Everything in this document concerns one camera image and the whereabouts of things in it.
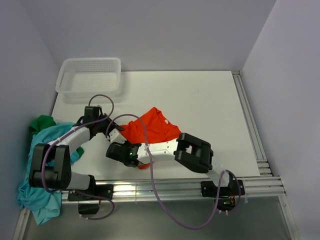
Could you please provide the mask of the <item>orange t shirt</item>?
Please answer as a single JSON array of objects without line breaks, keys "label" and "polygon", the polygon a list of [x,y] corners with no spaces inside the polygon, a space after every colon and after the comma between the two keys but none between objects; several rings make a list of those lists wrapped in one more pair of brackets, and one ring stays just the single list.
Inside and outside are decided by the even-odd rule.
[{"label": "orange t shirt", "polygon": [[121,125],[120,132],[131,144],[143,144],[145,143],[143,124],[146,126],[147,143],[150,145],[174,141],[181,134],[179,127],[170,123],[162,111],[156,107],[152,107],[140,116],[140,119]]}]

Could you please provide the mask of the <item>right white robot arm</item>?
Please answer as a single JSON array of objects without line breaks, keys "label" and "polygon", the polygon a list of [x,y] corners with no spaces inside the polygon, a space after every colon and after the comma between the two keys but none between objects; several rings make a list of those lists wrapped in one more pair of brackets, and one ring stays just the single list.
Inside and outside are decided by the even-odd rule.
[{"label": "right white robot arm", "polygon": [[221,175],[222,165],[214,162],[211,144],[188,133],[183,132],[172,140],[158,143],[150,143],[143,136],[134,143],[125,138],[124,134],[112,131],[109,142],[106,157],[127,167],[144,170],[157,162],[176,162],[191,172],[205,174],[216,184],[217,191],[222,195],[229,194],[234,188],[233,177],[228,172]]}]

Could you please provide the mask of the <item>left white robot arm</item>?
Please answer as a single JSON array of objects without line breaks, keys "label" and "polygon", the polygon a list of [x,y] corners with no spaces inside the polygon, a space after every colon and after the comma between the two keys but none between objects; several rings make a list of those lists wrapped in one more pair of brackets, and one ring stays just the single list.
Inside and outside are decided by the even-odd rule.
[{"label": "left white robot arm", "polygon": [[33,149],[28,183],[33,188],[79,190],[86,200],[96,197],[95,178],[89,174],[72,172],[71,155],[99,133],[109,134],[120,126],[112,123],[101,106],[86,106],[84,116],[69,131],[49,143],[39,143]]}]

